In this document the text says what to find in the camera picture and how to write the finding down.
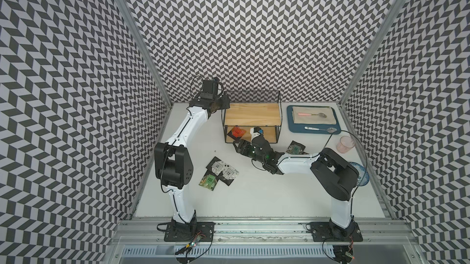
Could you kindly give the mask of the red tea bag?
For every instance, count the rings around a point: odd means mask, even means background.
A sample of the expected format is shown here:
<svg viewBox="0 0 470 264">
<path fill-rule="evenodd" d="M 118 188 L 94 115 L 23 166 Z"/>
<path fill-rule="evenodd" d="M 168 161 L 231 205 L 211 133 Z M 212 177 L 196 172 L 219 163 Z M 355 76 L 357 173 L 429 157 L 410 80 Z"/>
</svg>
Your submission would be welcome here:
<svg viewBox="0 0 470 264">
<path fill-rule="evenodd" d="M 234 126 L 228 131 L 226 136 L 233 141 L 238 141 L 241 140 L 243 136 L 245 136 L 246 132 L 247 131 L 245 129 L 238 126 Z"/>
</svg>

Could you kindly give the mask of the green tea bag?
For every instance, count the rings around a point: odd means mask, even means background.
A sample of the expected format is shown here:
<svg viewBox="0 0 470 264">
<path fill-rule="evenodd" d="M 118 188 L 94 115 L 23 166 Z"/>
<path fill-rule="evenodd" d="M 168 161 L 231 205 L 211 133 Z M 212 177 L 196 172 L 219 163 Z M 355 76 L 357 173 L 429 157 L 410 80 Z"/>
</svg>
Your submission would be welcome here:
<svg viewBox="0 0 470 264">
<path fill-rule="evenodd" d="M 288 146 L 286 153 L 290 155 L 304 155 L 306 146 L 299 142 L 292 141 Z"/>
<path fill-rule="evenodd" d="M 213 191 L 218 183 L 218 179 L 216 176 L 212 174 L 205 174 L 205 176 L 199 182 L 199 186 Z"/>
</svg>

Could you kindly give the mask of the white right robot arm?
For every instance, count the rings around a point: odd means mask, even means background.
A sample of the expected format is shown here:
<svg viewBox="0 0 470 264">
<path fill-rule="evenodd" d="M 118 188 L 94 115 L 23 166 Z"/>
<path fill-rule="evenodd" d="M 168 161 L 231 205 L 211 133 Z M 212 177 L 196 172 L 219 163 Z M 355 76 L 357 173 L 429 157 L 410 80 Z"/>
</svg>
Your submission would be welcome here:
<svg viewBox="0 0 470 264">
<path fill-rule="evenodd" d="M 348 238 L 357 227 L 352 215 L 353 192 L 359 172 L 331 148 L 313 155 L 291 155 L 274 151 L 263 134 L 251 141 L 233 142 L 237 153 L 261 164 L 273 175 L 302 174 L 314 176 L 331 197 L 329 231 L 334 238 Z"/>
</svg>

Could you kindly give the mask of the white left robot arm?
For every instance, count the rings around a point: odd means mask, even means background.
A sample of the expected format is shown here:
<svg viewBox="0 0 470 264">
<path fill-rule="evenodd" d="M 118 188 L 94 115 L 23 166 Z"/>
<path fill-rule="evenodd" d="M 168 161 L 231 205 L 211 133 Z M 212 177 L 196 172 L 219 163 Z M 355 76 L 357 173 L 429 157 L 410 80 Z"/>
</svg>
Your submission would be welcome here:
<svg viewBox="0 0 470 264">
<path fill-rule="evenodd" d="M 162 192 L 170 196 L 171 226 L 176 229 L 193 233 L 197 226 L 196 211 L 185 195 L 185 186 L 191 181 L 194 170 L 188 146 L 213 113 L 229 107 L 230 99 L 222 82 L 216 77 L 203 79 L 201 90 L 189 102 L 186 117 L 176 132 L 154 148 L 155 176 Z"/>
</svg>

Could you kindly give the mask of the blue tray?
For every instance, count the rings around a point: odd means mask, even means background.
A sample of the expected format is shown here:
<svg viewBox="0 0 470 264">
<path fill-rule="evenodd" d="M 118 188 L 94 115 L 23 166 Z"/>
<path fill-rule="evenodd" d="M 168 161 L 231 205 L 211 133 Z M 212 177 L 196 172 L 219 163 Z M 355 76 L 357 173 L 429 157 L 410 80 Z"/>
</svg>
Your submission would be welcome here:
<svg viewBox="0 0 470 264">
<path fill-rule="evenodd" d="M 296 124 L 296 123 L 294 123 L 294 121 L 293 121 L 293 110 L 292 110 L 292 108 L 294 106 L 295 105 L 290 105 L 286 108 L 286 116 L 288 118 L 288 128 L 291 132 L 298 133 L 298 134 L 329 134 L 329 133 L 323 132 L 323 131 L 309 131 L 309 130 L 304 129 L 306 126 L 309 126 L 309 127 L 321 128 L 321 129 L 337 128 L 337 132 L 335 132 L 333 134 L 337 135 L 337 134 L 340 133 L 341 126 L 340 126 L 340 123 L 339 123 L 339 119 L 338 119 L 338 116 L 336 114 L 336 111 L 332 107 L 330 107 L 330 108 L 333 109 L 334 117 L 336 118 L 337 124 L 330 125 L 330 124 Z M 329 107 L 329 106 L 300 106 L 300 107 Z"/>
</svg>

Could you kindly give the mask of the beige cloth on tray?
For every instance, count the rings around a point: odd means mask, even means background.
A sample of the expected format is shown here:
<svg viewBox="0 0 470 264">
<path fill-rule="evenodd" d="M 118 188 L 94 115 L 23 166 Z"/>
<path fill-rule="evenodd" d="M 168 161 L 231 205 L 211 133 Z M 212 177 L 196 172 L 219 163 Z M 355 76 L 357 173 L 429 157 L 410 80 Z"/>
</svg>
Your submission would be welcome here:
<svg viewBox="0 0 470 264">
<path fill-rule="evenodd" d="M 296 124 L 337 124 L 333 109 L 330 107 L 294 106 L 293 121 Z"/>
</svg>

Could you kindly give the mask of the pink plastic cup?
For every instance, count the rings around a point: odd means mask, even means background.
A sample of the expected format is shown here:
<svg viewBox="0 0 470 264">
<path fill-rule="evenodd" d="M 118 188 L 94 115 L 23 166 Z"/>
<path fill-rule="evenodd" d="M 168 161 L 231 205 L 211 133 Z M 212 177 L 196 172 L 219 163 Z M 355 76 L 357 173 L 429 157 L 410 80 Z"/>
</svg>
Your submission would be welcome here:
<svg viewBox="0 0 470 264">
<path fill-rule="evenodd" d="M 345 154 L 356 146 L 355 140 L 350 136 L 343 136 L 336 145 L 337 152 Z"/>
</svg>

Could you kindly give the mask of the blue patterned bowl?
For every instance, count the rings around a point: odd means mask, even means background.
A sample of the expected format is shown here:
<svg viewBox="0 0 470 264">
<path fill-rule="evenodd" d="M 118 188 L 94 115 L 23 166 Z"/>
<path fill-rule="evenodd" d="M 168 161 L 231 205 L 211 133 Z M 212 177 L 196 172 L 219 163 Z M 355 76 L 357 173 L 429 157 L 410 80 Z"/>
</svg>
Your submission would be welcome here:
<svg viewBox="0 0 470 264">
<path fill-rule="evenodd" d="M 350 162 L 350 164 L 359 172 L 359 176 L 357 179 L 358 187 L 367 185 L 368 182 L 370 181 L 370 177 L 365 167 L 357 162 Z"/>
</svg>

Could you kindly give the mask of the pink handled spoon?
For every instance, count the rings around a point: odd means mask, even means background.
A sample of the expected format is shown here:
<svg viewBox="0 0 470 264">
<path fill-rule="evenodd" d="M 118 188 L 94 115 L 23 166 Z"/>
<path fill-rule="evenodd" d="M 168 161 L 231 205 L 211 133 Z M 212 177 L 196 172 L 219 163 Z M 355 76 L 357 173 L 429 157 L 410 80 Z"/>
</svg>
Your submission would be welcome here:
<svg viewBox="0 0 470 264">
<path fill-rule="evenodd" d="M 324 113 L 304 113 L 304 112 L 299 112 L 297 113 L 298 116 L 300 117 L 320 117 L 320 118 L 327 118 L 328 116 Z"/>
</svg>

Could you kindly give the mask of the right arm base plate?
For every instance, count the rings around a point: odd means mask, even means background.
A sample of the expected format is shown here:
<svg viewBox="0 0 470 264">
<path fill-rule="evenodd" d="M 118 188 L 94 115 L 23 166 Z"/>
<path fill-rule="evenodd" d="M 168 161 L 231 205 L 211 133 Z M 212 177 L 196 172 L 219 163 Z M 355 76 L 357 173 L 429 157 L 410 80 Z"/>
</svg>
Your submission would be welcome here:
<svg viewBox="0 0 470 264">
<path fill-rule="evenodd" d="M 364 240 L 359 225 L 354 220 L 352 220 L 346 228 L 342 228 L 332 221 L 310 222 L 307 226 L 314 242 L 323 242 L 326 240 L 337 242 L 363 242 Z"/>
</svg>

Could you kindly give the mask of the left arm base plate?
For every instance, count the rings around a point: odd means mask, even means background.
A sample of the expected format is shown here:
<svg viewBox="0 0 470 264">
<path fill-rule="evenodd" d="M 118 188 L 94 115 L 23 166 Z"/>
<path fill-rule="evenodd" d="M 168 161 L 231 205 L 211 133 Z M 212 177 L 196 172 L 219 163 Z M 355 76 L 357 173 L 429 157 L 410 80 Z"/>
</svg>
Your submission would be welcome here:
<svg viewBox="0 0 470 264">
<path fill-rule="evenodd" d="M 214 222 L 191 222 L 184 224 L 172 220 L 166 228 L 165 242 L 189 242 L 198 236 L 200 242 L 211 242 L 214 238 Z"/>
</svg>

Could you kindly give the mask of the aluminium front rail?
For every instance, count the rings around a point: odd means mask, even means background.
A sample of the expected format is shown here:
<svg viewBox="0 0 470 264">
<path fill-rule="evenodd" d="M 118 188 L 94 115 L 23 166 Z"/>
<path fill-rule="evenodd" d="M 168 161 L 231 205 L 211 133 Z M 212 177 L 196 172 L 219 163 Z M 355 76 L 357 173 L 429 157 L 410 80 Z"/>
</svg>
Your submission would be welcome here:
<svg viewBox="0 0 470 264">
<path fill-rule="evenodd" d="M 326 222 L 326 217 L 199 217 L 215 223 L 215 244 L 310 244 L 310 222 Z M 416 245 L 417 238 L 403 220 L 355 218 L 362 234 L 361 244 Z M 157 225 L 166 217 L 136 217 L 122 221 L 115 229 L 111 245 L 164 244 L 164 233 Z"/>
</svg>

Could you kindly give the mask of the aluminium corner post left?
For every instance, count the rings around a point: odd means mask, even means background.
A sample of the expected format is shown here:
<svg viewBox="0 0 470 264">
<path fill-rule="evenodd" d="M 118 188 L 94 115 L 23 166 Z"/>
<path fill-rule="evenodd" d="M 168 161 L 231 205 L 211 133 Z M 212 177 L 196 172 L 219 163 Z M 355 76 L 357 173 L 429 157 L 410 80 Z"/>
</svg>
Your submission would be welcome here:
<svg viewBox="0 0 470 264">
<path fill-rule="evenodd" d="M 120 13 L 121 13 L 121 16 L 125 22 L 125 24 L 127 25 L 128 29 L 129 29 L 129 32 L 130 34 L 132 35 L 133 37 L 133 40 L 135 41 L 136 45 L 137 45 L 137 48 L 138 50 L 140 51 L 141 53 L 141 56 L 144 60 L 144 62 L 146 63 L 148 69 L 149 69 L 149 72 L 150 74 L 152 75 L 153 79 L 154 79 L 154 82 L 157 86 L 157 88 L 160 90 L 161 94 L 162 94 L 162 97 L 165 101 L 165 103 L 172 107 L 173 106 L 173 103 L 171 102 L 171 99 L 166 91 L 166 88 L 165 88 L 165 85 L 162 81 L 162 79 L 160 78 L 160 74 L 159 74 L 159 70 L 157 69 L 150 53 L 149 53 L 149 49 L 146 45 L 146 43 L 144 42 L 144 38 L 142 36 L 142 34 L 140 33 L 140 30 L 137 26 L 137 23 L 135 21 L 135 19 L 133 18 L 132 16 L 132 13 L 127 5 L 127 2 L 125 0 L 114 0 L 116 5 L 117 5 L 117 8 L 119 9 Z"/>
</svg>

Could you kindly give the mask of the aluminium corner post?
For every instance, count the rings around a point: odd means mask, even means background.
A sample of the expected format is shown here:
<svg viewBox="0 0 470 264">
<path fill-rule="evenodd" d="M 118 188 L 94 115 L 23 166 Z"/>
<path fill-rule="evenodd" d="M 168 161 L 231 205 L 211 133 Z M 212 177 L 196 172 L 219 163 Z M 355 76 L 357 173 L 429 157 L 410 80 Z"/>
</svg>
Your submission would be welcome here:
<svg viewBox="0 0 470 264">
<path fill-rule="evenodd" d="M 339 106 L 343 107 L 348 102 L 349 98 L 351 97 L 354 90 L 356 89 L 358 83 L 360 82 L 363 75 L 365 74 L 368 66 L 373 61 L 373 58 L 375 54 L 377 53 L 378 49 L 380 48 L 382 42 L 384 41 L 387 33 L 393 26 L 396 18 L 399 16 L 400 11 L 403 8 L 406 1 L 407 0 L 394 0 L 392 2 L 388 13 L 386 14 L 381 26 L 379 27 L 375 37 L 373 38 L 371 42 L 371 45 L 367 49 L 349 85 L 346 87 L 344 94 L 340 98 Z"/>
<path fill-rule="evenodd" d="M 132 16 L 132 13 L 127 5 L 127 2 L 125 0 L 114 0 L 116 5 L 117 5 L 117 8 L 119 9 L 120 13 L 121 13 L 121 16 L 125 22 L 125 24 L 127 25 L 128 29 L 129 29 L 129 32 L 130 34 L 132 35 L 133 37 L 133 40 L 135 41 L 136 45 L 137 45 L 137 48 L 138 50 L 140 51 L 141 53 L 141 56 L 144 60 L 144 62 L 146 63 L 148 69 L 149 69 L 149 72 L 150 74 L 152 75 L 153 79 L 154 79 L 154 82 L 157 86 L 157 88 L 160 90 L 161 94 L 162 94 L 162 97 L 165 101 L 165 103 L 172 107 L 173 106 L 173 103 L 171 102 L 171 99 L 166 91 L 166 88 L 165 88 L 165 85 L 162 81 L 162 79 L 160 78 L 160 74 L 159 74 L 159 70 L 157 69 L 150 53 L 149 53 L 149 49 L 146 45 L 146 43 L 144 42 L 144 38 L 142 36 L 142 34 L 140 33 L 140 30 L 137 26 L 137 23 L 135 21 L 135 19 L 133 18 Z"/>
</svg>

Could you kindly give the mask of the aluminium corner post right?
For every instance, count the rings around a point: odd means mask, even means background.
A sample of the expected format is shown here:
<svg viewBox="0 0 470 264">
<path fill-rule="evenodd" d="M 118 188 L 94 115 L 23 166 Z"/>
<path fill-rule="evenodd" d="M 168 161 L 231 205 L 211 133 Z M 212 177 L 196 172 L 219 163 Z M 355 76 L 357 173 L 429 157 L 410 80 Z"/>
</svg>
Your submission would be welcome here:
<svg viewBox="0 0 470 264">
<path fill-rule="evenodd" d="M 348 102 L 349 98 L 351 97 L 354 90 L 356 89 L 358 83 L 360 82 L 363 75 L 365 74 L 368 66 L 373 61 L 373 58 L 375 54 L 377 53 L 378 49 L 380 48 L 382 42 L 384 41 L 387 33 L 393 26 L 396 18 L 399 16 L 400 11 L 403 8 L 406 1 L 407 0 L 394 0 L 392 2 L 388 13 L 386 14 L 381 26 L 379 27 L 375 37 L 373 38 L 371 42 L 371 45 L 367 49 L 349 85 L 346 87 L 344 94 L 340 98 L 339 106 L 343 107 Z"/>
</svg>

